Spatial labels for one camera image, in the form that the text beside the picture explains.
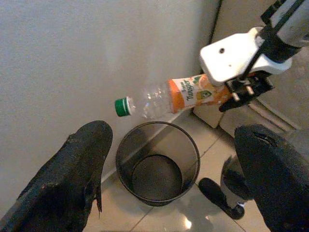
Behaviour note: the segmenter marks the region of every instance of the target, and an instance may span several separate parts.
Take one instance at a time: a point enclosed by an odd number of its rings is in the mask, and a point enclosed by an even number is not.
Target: tile floor
[[[235,155],[233,138],[222,129],[213,129],[194,115],[175,124],[185,129],[196,142],[201,155],[197,182],[209,177],[220,182],[224,161]],[[103,212],[94,201],[85,232],[268,232],[254,201],[245,205],[245,216],[232,220],[212,204],[194,185],[180,199],[162,207],[143,204],[115,178],[103,183]]]

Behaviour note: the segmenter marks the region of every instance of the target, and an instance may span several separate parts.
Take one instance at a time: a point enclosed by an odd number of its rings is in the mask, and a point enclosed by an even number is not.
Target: trash can
[[[163,206],[183,196],[200,167],[197,146],[182,128],[148,122],[132,129],[116,154],[120,181],[142,202]]]

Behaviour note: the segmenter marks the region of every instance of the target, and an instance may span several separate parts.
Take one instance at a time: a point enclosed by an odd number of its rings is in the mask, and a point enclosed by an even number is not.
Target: black shoe
[[[237,205],[233,209],[228,206],[226,203],[226,197],[216,182],[210,180],[209,178],[203,178],[199,182],[198,188],[208,198],[208,200],[220,207],[232,219],[237,220],[244,216],[245,210],[240,205]]]

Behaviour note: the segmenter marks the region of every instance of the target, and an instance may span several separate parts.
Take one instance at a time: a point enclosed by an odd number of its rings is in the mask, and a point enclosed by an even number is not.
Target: clear plastic bottle
[[[161,85],[151,86],[115,101],[118,116],[140,115],[145,118],[160,118],[167,113],[177,113],[196,105],[221,104],[230,98],[225,86],[213,86],[205,74],[170,79]]]

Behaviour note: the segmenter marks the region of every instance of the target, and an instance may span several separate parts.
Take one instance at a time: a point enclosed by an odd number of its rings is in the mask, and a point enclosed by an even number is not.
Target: white wall
[[[0,3],[0,217],[70,133],[114,132],[104,174],[140,118],[113,101],[199,72],[217,0],[27,0]]]

